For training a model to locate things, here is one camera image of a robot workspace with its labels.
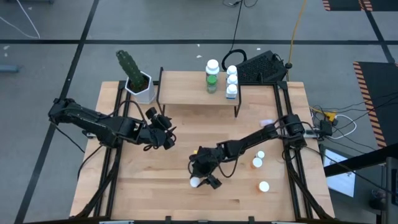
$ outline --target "gray floor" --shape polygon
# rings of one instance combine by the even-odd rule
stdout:
[[[49,5],[23,2],[42,39],[75,39],[83,31],[93,0],[57,0]],[[260,0],[250,9],[243,8],[237,39],[291,38],[301,1]],[[87,39],[162,40],[231,39],[238,8],[228,8],[216,0],[101,0]],[[398,40],[392,29],[398,12],[374,12],[386,40]],[[0,16],[34,35],[29,21],[15,3],[0,2]],[[364,12],[327,12],[322,1],[307,3],[296,38],[299,40],[377,40]],[[27,39],[0,21],[0,39]],[[203,70],[211,58],[221,60],[231,46],[220,44],[185,45],[88,45],[81,53],[68,96],[94,108],[103,81],[125,79],[115,51],[132,53],[139,67],[158,78],[159,68],[166,70]],[[288,45],[236,45],[248,57],[272,50],[282,58],[289,56]],[[398,46],[389,46],[398,60]],[[17,74],[0,75],[0,219],[13,223],[49,127],[47,112],[58,97],[76,45],[0,45],[0,63],[21,66]],[[231,57],[228,64],[239,63]],[[387,62],[378,45],[295,45],[290,76],[304,82],[311,105],[343,107],[361,102],[353,61]],[[345,113],[356,118],[363,112]],[[369,118],[357,121],[358,129],[350,137],[376,148]],[[79,145],[86,139],[72,125],[62,125]],[[347,139],[342,144],[363,152],[370,149]],[[358,155],[332,142],[324,144]],[[76,173],[83,154],[59,133],[50,145],[43,171],[34,191],[25,222],[66,218],[76,187]],[[372,213],[333,200],[336,216],[342,220],[374,223]]]

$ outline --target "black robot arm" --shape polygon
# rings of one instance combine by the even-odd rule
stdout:
[[[49,118],[55,125],[72,123],[95,134],[98,141],[106,147],[118,147],[122,140],[126,140],[133,144],[149,144],[154,148],[163,146],[170,149],[174,146],[174,129],[169,129],[172,127],[171,118],[156,113],[153,107],[146,112],[147,118],[151,120],[151,124],[147,124],[144,118],[102,114],[67,98],[54,100]]]
[[[189,157],[193,170],[190,172],[191,177],[205,179],[200,183],[210,184],[214,189],[221,185],[221,182],[215,178],[212,173],[219,167],[222,162],[231,162],[238,160],[238,157],[246,152],[246,150],[254,147],[264,141],[271,139],[286,139],[288,147],[302,148],[306,146],[303,134],[305,133],[301,120],[296,114],[290,114],[281,118],[283,126],[275,127],[275,123],[264,126],[261,130],[252,133],[240,140],[229,140],[219,142],[215,148],[199,147],[196,154]],[[277,130],[286,130],[287,135],[280,135]]]

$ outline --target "potted cactus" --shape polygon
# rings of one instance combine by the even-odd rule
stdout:
[[[127,75],[127,82],[124,88],[134,95],[138,103],[150,104],[155,99],[152,77],[140,71],[136,62],[126,51],[118,50],[116,56]]]

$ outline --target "plant pot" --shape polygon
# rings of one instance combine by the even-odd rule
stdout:
[[[124,88],[134,96],[137,103],[150,104],[156,97],[154,83],[150,75],[143,71],[141,71],[141,73],[148,78],[148,87],[145,90],[142,90],[139,93],[134,93],[132,90],[130,90],[129,78],[127,78],[126,86],[124,86]]]

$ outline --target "white bottle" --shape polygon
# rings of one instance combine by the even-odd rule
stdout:
[[[218,78],[218,73],[220,72],[220,68],[218,67],[217,60],[211,59],[207,62],[206,66],[206,80],[210,75],[216,75]]]
[[[229,86],[229,85],[232,85],[232,84],[238,85],[238,76],[236,76],[236,75],[230,75],[230,76],[227,78],[227,80],[226,80],[226,86]]]
[[[226,89],[225,97],[229,100],[235,100],[238,88],[235,84],[229,85]]]
[[[226,70],[226,79],[228,79],[228,77],[230,75],[236,75],[238,76],[238,70],[236,69],[235,65],[231,65],[228,67],[228,69]]]

